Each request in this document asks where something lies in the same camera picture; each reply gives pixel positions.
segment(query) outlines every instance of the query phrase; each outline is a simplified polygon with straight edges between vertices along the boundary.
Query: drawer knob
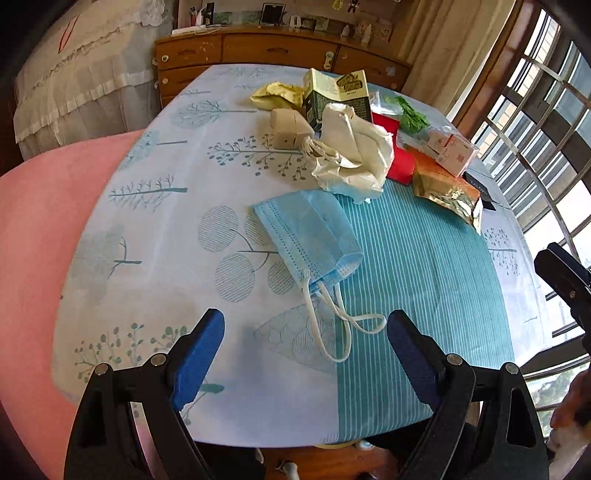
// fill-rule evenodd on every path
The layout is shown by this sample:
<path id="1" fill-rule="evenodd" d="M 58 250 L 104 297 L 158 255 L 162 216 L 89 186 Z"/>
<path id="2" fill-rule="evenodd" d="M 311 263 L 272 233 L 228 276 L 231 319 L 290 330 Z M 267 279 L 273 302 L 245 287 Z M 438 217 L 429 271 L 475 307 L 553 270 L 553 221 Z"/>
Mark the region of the drawer knob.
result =
<path id="1" fill-rule="evenodd" d="M 288 54 L 290 51 L 287 50 L 287 48 L 276 47 L 276 48 L 268 48 L 267 52 Z"/>
<path id="2" fill-rule="evenodd" d="M 322 68 L 324 68 L 325 70 L 330 70 L 330 68 L 332 67 L 332 60 L 335 57 L 335 54 L 331 51 L 326 52 L 326 57 L 324 60 L 324 65 L 322 65 Z"/>

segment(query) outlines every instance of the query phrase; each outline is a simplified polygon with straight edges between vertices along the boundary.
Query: wooden floor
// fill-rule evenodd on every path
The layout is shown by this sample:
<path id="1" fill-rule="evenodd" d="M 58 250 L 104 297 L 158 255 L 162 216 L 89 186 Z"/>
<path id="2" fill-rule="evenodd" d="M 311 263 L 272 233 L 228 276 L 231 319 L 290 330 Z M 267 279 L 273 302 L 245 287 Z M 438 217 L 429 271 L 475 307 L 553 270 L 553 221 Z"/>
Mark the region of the wooden floor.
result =
<path id="1" fill-rule="evenodd" d="M 369 472 L 379 480 L 394 480 L 398 472 L 396 459 L 380 448 L 364 452 L 354 446 L 337 450 L 316 447 L 263 449 L 267 476 L 265 480 L 285 480 L 276 467 L 282 460 L 298 466 L 300 480 L 355 480 Z"/>

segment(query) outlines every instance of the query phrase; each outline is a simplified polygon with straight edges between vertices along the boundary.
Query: teal striped fabric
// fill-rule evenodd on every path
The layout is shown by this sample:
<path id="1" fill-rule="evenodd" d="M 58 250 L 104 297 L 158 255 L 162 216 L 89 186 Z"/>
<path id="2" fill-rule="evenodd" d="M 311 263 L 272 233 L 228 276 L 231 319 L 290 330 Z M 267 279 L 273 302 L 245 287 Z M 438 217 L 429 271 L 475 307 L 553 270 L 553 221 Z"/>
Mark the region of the teal striped fabric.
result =
<path id="1" fill-rule="evenodd" d="M 341 283 L 349 314 L 387 317 L 404 309 L 445 353 L 480 367 L 513 360 L 499 280 L 484 240 L 471 226 L 391 180 L 369 205 L 336 197 L 365 254 Z M 353 329 L 351 356 L 337 365 L 337 376 L 340 442 L 431 415 L 417 400 L 385 330 L 364 335 Z"/>

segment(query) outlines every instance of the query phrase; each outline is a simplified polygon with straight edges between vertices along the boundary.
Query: orange foil wrapper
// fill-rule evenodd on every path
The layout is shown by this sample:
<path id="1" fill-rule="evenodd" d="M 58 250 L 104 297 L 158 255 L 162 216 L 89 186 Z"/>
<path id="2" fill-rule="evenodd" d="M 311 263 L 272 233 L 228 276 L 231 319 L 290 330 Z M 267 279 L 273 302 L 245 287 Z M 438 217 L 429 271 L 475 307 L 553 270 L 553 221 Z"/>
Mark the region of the orange foil wrapper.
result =
<path id="1" fill-rule="evenodd" d="M 414 194 L 451 210 L 480 234 L 480 192 L 463 178 L 455 178 L 428 155 L 412 147 L 408 147 L 408 151 L 415 160 Z"/>

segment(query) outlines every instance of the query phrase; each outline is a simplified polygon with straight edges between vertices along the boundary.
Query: window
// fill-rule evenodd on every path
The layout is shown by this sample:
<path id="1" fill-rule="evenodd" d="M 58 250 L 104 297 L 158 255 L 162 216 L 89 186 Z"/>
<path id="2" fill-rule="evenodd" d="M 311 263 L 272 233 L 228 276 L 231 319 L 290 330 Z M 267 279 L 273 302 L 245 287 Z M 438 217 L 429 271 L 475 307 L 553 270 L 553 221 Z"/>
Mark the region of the window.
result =
<path id="1" fill-rule="evenodd" d="M 558 242 L 589 268 L 591 68 L 548 13 L 540 10 L 534 21 L 515 70 L 507 74 L 509 80 L 472 141 L 515 213 L 532 256 Z M 548 353 L 564 346 L 561 356 L 565 351 L 569 356 L 571 342 L 565 342 L 584 331 L 568 305 L 542 284 L 553 341 L 540 348 L 551 348 Z M 571 380 L 589 367 L 589 355 L 581 350 L 572 355 L 578 358 L 526 375 L 545 435 Z"/>

